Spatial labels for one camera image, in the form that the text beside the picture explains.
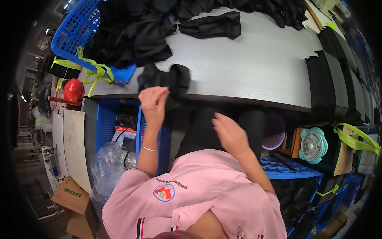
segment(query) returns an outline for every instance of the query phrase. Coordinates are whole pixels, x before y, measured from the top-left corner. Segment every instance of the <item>purple basket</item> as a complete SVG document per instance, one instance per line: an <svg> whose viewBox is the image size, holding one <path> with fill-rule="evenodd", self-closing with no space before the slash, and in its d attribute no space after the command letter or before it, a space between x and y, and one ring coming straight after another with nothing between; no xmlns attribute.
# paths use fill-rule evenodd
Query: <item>purple basket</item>
<svg viewBox="0 0 382 239"><path fill-rule="evenodd" d="M270 114L265 119L265 130L262 147L266 150L277 149L285 138L285 124L278 115Z"/></svg>

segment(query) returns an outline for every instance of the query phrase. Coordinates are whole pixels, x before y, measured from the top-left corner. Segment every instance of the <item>bracelet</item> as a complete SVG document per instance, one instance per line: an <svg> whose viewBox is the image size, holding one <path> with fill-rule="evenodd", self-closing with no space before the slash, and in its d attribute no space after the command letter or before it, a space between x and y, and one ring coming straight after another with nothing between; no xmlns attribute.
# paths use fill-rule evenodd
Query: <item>bracelet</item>
<svg viewBox="0 0 382 239"><path fill-rule="evenodd" d="M142 145L142 147L143 147L144 149L146 149L146 150L149 150L149 151L158 151L158 150L151 150L151 149L148 149L148 148L146 148L146 147L143 146L143 145Z"/></svg>

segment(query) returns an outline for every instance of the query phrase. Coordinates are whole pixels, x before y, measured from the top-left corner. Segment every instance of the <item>pink shirt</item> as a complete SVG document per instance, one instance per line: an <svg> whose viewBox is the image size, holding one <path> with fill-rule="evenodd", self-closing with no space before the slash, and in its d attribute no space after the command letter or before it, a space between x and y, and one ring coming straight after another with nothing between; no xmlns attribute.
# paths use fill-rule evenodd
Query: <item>pink shirt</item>
<svg viewBox="0 0 382 239"><path fill-rule="evenodd" d="M208 209L229 239L285 239L277 197L252 183L230 154L200 150L179 157L171 172L150 178L140 169L121 177L102 210L112 239L187 230Z"/></svg>

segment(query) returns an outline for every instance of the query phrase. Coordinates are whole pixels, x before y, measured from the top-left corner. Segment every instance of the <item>woman's arm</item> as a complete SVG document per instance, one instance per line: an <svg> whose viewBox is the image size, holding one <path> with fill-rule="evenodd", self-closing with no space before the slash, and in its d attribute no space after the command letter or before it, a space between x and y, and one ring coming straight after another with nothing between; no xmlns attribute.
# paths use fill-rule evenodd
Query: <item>woman's arm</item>
<svg viewBox="0 0 382 239"><path fill-rule="evenodd" d="M259 184L264 191L269 191L276 195L272 183L264 170L261 168L255 153L250 148L248 148L246 152L243 152L243 154L237 155L235 158L239 161L240 165L246 171L252 182Z"/></svg>
<svg viewBox="0 0 382 239"><path fill-rule="evenodd" d="M167 87L157 86L142 90L138 96L146 119L146 129L136 168L145 171L151 178L157 175L158 134L165 117L165 104L169 93Z"/></svg>
<svg viewBox="0 0 382 239"><path fill-rule="evenodd" d="M264 191L276 194L255 153L249 147L247 133L233 119L219 113L215 113L212 123L223 148L239 161L249 179L259 184Z"/></svg>

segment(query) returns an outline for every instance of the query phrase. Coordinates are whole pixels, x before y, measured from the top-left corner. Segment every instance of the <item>gray table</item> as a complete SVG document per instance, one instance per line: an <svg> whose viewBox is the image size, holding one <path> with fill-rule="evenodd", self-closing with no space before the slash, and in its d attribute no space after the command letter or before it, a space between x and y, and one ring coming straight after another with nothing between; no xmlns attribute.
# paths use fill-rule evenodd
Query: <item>gray table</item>
<svg viewBox="0 0 382 239"><path fill-rule="evenodd" d="M228 8L214 9L195 18L220 15ZM188 98L260 104L270 107L310 112L311 97L305 58L322 50L316 32L307 28L297 31L280 28L263 13L240 13L242 35L196 39L179 32L169 37L173 56L157 63L168 71L172 64L190 69ZM102 80L94 98L136 98L137 68L124 86L108 85Z"/></svg>

